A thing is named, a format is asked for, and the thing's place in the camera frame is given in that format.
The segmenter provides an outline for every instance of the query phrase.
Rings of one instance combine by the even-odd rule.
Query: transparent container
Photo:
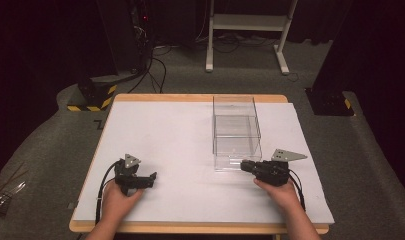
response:
[[[252,96],[214,96],[213,153],[215,170],[240,170],[244,159],[260,161],[261,133]]]

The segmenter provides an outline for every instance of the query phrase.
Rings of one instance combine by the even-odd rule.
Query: hand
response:
[[[280,187],[272,186],[256,178],[254,183],[264,189],[281,210],[286,211],[295,206],[300,206],[292,180],[289,179],[286,184]]]
[[[119,224],[139,201],[143,192],[143,189],[138,189],[133,195],[127,197],[121,192],[120,186],[111,180],[103,192],[101,221]]]

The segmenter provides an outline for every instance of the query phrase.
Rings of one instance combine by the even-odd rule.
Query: table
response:
[[[285,16],[242,15],[242,14],[215,14],[214,0],[211,0],[208,47],[206,53],[206,72],[214,70],[214,29],[253,30],[281,32],[280,43],[274,45],[274,53],[283,75],[289,75],[289,68],[283,55],[283,47],[292,23],[293,14],[298,0],[292,0],[289,12]]]
[[[308,155],[304,161],[292,162],[290,168],[305,183],[308,216],[320,234],[326,233],[334,220],[293,105],[282,95],[253,96],[260,121],[261,145],[267,155],[264,159],[272,154],[271,146],[267,146],[270,143],[277,145],[275,148],[288,148]],[[128,153],[142,160],[139,176],[148,176],[154,171],[158,176],[154,187],[146,190],[118,232],[286,233],[277,208],[252,183],[251,174],[214,171],[212,126],[209,125],[212,99],[212,94],[117,95],[71,218],[70,229],[74,232],[92,230],[102,177],[113,162]],[[268,124],[270,119],[266,114],[275,115],[276,122],[282,120]],[[271,127],[277,130],[270,136],[267,133]],[[288,137],[272,139],[281,135]]]

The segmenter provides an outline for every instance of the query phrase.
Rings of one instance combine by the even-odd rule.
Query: dark background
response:
[[[156,2],[157,35],[192,47],[203,25],[205,1]],[[288,40],[335,40],[325,66],[339,62],[334,61],[339,53],[352,53],[345,55],[346,64],[334,66],[339,71],[332,72],[330,82],[343,82],[338,90],[357,94],[377,142],[405,186],[405,0],[355,2],[342,27],[345,34],[337,35],[350,0],[300,0]],[[0,1],[0,170],[58,110],[60,90],[82,78],[115,74],[96,3]],[[223,0],[216,1],[216,12],[283,14],[288,5],[284,0]],[[202,36],[207,28],[206,22]]]

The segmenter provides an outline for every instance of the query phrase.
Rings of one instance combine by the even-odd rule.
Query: black cable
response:
[[[159,87],[159,93],[164,93],[163,87],[164,87],[164,83],[165,83],[165,77],[167,76],[167,67],[165,67],[164,62],[162,62],[158,58],[152,58],[152,59],[155,60],[155,61],[158,61],[159,63],[162,64],[162,67],[164,67],[164,77],[162,77],[161,86]]]
[[[78,234],[78,236],[77,236],[77,238],[75,240],[80,240],[82,236],[83,236],[82,233]]]
[[[103,188],[105,187],[105,180],[106,177],[108,176],[109,172],[111,169],[115,166],[117,162],[113,163],[108,170],[105,173],[105,176],[103,176],[102,183],[100,184],[99,188],[99,193],[97,195],[97,204],[96,204],[96,218],[95,218],[95,225],[100,221],[100,208],[102,206],[102,193],[103,193]]]
[[[161,86],[159,85],[158,81],[156,81],[155,77],[154,77],[151,73],[149,73],[149,76],[150,76],[150,79],[151,79],[150,82],[151,82],[151,84],[152,84],[152,89],[153,89],[154,92],[157,92],[157,91],[156,91],[156,88],[155,88],[155,85],[153,84],[153,82],[156,83],[156,85],[158,86],[159,89],[161,89]]]
[[[158,53],[158,54],[153,54],[153,56],[162,56],[162,55],[165,55],[165,54],[171,52],[171,50],[173,49],[173,46],[171,46],[171,45],[168,45],[168,46],[165,46],[165,47],[168,47],[168,50],[167,50],[166,52]]]
[[[299,201],[301,202],[301,206],[304,209],[304,211],[306,211],[305,208],[305,199],[304,199],[304,194],[302,193],[302,183],[301,183],[301,179],[299,179],[298,175],[289,169],[290,172],[292,172],[296,178],[298,179],[298,182],[295,181],[295,179],[292,177],[292,175],[289,174],[290,179],[293,181],[293,183],[296,186],[296,189],[298,190],[298,195],[299,195]]]
[[[150,62],[149,62],[149,66],[146,68],[145,73],[143,74],[143,76],[140,78],[139,82],[137,82],[136,85],[134,85],[134,87],[132,89],[130,89],[130,91],[128,91],[127,93],[131,93],[134,89],[136,89],[140,83],[143,81],[143,79],[146,77],[146,75],[149,73],[149,69],[152,66],[152,57],[150,58]]]
[[[240,41],[239,41],[239,39],[237,37],[223,38],[223,39],[220,39],[220,42],[223,43],[224,45],[236,44],[236,46],[233,49],[229,50],[229,51],[223,51],[223,50],[220,50],[218,48],[212,47],[215,51],[220,52],[220,53],[232,53],[232,52],[236,51],[240,46]]]

